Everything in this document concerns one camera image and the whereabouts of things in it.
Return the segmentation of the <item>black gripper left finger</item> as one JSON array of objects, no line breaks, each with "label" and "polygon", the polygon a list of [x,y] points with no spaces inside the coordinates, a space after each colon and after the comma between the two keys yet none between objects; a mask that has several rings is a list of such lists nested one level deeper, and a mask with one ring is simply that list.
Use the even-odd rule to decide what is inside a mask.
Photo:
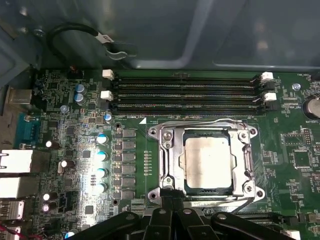
[{"label": "black gripper left finger", "polygon": [[161,205],[142,217],[126,211],[93,225],[69,240],[170,240],[173,191],[160,191]]}]

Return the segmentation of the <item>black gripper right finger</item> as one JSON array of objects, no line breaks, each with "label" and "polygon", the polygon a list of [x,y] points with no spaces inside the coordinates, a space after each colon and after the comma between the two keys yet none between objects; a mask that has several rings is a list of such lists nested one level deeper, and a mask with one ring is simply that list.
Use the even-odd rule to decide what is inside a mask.
[{"label": "black gripper right finger", "polygon": [[217,212],[210,219],[184,207],[181,190],[172,191],[174,213],[188,240],[281,240],[283,234],[229,212]]}]

